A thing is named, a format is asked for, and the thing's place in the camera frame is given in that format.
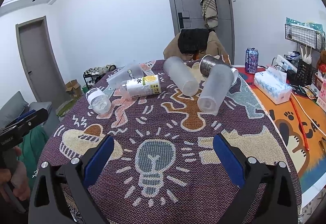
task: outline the white power strip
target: white power strip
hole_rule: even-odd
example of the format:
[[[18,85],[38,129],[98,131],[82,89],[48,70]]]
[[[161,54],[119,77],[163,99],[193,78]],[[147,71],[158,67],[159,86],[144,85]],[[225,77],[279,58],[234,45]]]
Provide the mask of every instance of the white power strip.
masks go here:
[[[285,71],[292,69],[295,73],[297,73],[297,68],[293,66],[289,61],[287,61],[281,55],[278,55],[276,58],[276,65],[280,65]]]

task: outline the black door handle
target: black door handle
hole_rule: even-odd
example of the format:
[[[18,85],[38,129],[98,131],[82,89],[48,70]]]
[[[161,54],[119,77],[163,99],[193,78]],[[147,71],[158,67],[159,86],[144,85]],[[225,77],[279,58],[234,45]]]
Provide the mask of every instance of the black door handle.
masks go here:
[[[180,29],[183,29],[184,28],[184,25],[183,25],[183,19],[190,19],[190,17],[182,17],[182,12],[178,12],[178,18],[179,18],[179,26],[180,26]]]

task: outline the silver screw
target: silver screw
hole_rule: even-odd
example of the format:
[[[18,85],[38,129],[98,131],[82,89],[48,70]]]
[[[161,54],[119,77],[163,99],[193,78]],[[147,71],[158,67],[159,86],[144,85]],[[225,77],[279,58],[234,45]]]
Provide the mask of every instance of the silver screw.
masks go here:
[[[46,168],[48,166],[48,162],[47,161],[45,161],[45,162],[43,162],[42,164],[41,164],[41,167],[42,168]]]
[[[286,167],[286,164],[283,161],[280,161],[278,165],[280,165],[281,168],[285,168]]]
[[[254,157],[249,157],[248,162],[251,164],[255,164],[257,162],[257,160]]]
[[[73,159],[71,160],[71,163],[72,163],[72,164],[77,164],[77,163],[79,163],[79,158],[73,158]]]

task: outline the tissue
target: tissue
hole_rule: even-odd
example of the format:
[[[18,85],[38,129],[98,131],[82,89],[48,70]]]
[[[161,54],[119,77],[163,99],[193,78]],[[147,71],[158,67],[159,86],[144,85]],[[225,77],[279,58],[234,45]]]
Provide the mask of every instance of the tissue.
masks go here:
[[[255,74],[254,84],[275,104],[290,99],[292,87],[286,83],[285,72],[269,67],[266,71]]]

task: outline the bottle label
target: bottle label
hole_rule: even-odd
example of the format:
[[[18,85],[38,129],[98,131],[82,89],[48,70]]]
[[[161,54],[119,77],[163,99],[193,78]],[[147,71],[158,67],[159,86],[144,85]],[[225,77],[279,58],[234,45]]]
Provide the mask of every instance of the bottle label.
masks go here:
[[[127,81],[127,91],[131,98],[161,93],[159,76],[146,76]]]
[[[85,96],[86,99],[89,103],[89,105],[91,105],[91,102],[94,98],[101,96],[101,95],[105,95],[105,93],[103,91],[101,91],[99,88],[93,88],[90,89],[88,92],[86,92]]]

